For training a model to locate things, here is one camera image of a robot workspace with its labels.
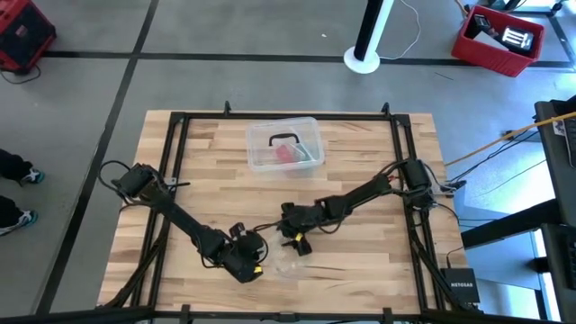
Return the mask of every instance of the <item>person's leg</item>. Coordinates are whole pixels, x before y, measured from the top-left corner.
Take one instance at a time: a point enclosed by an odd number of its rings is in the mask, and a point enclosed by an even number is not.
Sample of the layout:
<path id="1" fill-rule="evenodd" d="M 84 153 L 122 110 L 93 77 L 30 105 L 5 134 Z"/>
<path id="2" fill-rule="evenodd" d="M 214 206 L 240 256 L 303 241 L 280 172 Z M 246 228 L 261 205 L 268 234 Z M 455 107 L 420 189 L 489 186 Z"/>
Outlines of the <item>person's leg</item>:
<path id="1" fill-rule="evenodd" d="M 0 149 L 0 176 L 18 183 L 31 184 L 39 184 L 44 179 L 44 174 L 32 167 L 31 162 L 3 149 Z"/>
<path id="2" fill-rule="evenodd" d="M 0 196 L 0 236 L 32 225 L 37 219 L 36 211 L 21 211 L 14 201 Z"/>

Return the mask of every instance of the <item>plastic bin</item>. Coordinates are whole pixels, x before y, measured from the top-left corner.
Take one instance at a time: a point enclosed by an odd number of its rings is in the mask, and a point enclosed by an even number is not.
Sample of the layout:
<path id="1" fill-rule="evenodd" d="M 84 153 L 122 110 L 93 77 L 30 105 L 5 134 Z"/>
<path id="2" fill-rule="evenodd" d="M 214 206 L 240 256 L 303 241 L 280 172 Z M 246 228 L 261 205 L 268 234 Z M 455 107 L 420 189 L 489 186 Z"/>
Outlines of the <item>plastic bin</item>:
<path id="1" fill-rule="evenodd" d="M 530 56 L 523 56 L 511 51 L 497 49 L 464 36 L 474 14 L 483 14 L 490 21 L 496 32 L 502 32 L 507 26 L 532 32 L 534 40 Z M 506 13 L 500 13 L 489 8 L 476 5 L 458 33 L 458 38 L 452 49 L 452 56 L 466 62 L 485 67 L 509 77 L 517 77 L 527 66 L 536 62 L 544 42 L 544 27 L 533 22 L 527 22 Z"/>
<path id="2" fill-rule="evenodd" d="M 324 163 L 320 128 L 311 117 L 251 123 L 246 137 L 253 171 L 302 170 Z"/>

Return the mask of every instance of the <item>black floor stripe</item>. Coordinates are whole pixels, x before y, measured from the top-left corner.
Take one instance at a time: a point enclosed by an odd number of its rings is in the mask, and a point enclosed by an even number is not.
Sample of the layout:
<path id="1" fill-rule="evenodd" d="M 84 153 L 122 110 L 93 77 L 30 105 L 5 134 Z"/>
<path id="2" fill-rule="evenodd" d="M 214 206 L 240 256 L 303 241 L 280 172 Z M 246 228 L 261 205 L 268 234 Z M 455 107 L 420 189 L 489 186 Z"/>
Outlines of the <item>black floor stripe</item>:
<path id="1" fill-rule="evenodd" d="M 106 150 L 108 149 L 110 139 L 113 135 L 114 127 L 116 126 L 118 116 L 122 110 L 122 104 L 124 103 L 126 93 L 128 92 L 128 88 L 134 75 L 136 64 L 138 63 L 137 54 L 142 51 L 144 41 L 148 36 L 150 25 L 152 24 L 152 19 L 154 18 L 154 14 L 156 13 L 157 8 L 158 0 L 151 0 L 148 11 L 146 13 L 146 18 L 144 19 L 144 23 L 142 24 L 142 28 L 139 33 L 139 37 L 136 41 L 136 45 L 134 46 L 134 50 L 132 51 L 133 55 L 128 61 L 124 71 L 124 75 L 120 83 L 120 88 L 118 89 L 118 93 L 114 98 L 114 103 L 112 105 L 112 109 L 110 110 L 110 114 L 108 115 L 108 119 L 106 120 L 103 133 L 98 141 L 96 152 L 94 153 L 92 162 L 90 163 L 90 167 L 88 168 L 88 172 L 84 179 L 84 183 L 80 189 L 80 194 L 78 196 L 76 206 L 72 211 L 72 217 L 70 219 L 70 223 L 68 224 L 64 239 L 60 246 L 60 250 L 58 251 L 58 256 L 56 257 L 56 261 L 52 267 L 52 271 L 50 272 L 46 286 L 44 287 L 44 292 L 40 297 L 38 308 L 36 310 L 36 314 L 38 315 L 50 313 L 52 303 L 54 302 L 60 281 L 62 280 L 62 275 L 66 270 L 66 264 L 70 258 L 70 254 L 76 241 L 78 231 L 80 230 L 80 225 L 82 224 L 90 196 L 94 190 L 98 170 L 104 161 Z"/>
<path id="2" fill-rule="evenodd" d="M 145 60 L 199 60 L 199 61 L 238 61 L 238 62 L 299 62 L 299 63 L 343 63 L 342 56 L 315 55 L 266 55 L 266 54 L 211 54 L 211 53 L 122 53 L 98 51 L 49 51 L 47 58 L 78 58 L 78 59 L 136 59 Z M 452 58 L 398 58 L 382 59 L 383 65 L 406 66 L 446 66 L 472 67 L 473 65 Z M 532 68 L 573 68 L 571 62 L 538 61 Z"/>
<path id="3" fill-rule="evenodd" d="M 568 37 L 566 37 L 566 34 L 564 33 L 562 26 L 558 22 L 558 19 L 556 19 L 556 17 L 548 17 L 548 20 L 550 21 L 550 24 L 552 25 L 552 28 L 554 29 L 554 33 L 558 37 L 558 40 L 562 44 L 562 47 L 564 48 L 564 51 L 566 52 L 566 55 L 570 60 L 572 68 L 576 68 L 576 55 L 574 54 L 574 49 L 570 44 Z"/>

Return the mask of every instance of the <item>clear plastic container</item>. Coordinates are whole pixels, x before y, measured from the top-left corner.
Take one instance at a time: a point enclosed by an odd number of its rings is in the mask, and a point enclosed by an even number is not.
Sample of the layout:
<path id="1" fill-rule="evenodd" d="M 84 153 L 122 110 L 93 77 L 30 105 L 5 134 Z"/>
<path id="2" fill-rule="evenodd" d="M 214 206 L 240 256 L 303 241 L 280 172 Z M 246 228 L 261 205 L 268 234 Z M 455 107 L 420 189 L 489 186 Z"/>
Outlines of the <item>clear plastic container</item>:
<path id="1" fill-rule="evenodd" d="M 314 118 L 254 122 L 248 125 L 246 137 L 253 171 L 302 170 L 324 163 L 320 127 Z"/>

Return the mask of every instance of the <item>black handle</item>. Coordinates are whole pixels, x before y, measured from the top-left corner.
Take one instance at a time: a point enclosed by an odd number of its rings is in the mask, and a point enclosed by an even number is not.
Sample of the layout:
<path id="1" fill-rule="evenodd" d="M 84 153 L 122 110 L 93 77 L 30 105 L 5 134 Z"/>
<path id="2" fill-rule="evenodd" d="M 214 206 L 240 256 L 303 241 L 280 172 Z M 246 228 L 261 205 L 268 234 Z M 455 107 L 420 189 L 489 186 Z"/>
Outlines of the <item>black handle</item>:
<path id="1" fill-rule="evenodd" d="M 268 141 L 268 146 L 272 146 L 272 141 L 274 139 L 288 139 L 290 137 L 294 137 L 296 139 L 296 144 L 300 144 L 300 139 L 298 138 L 298 135 L 294 133 L 282 133 L 271 136 L 270 140 Z"/>

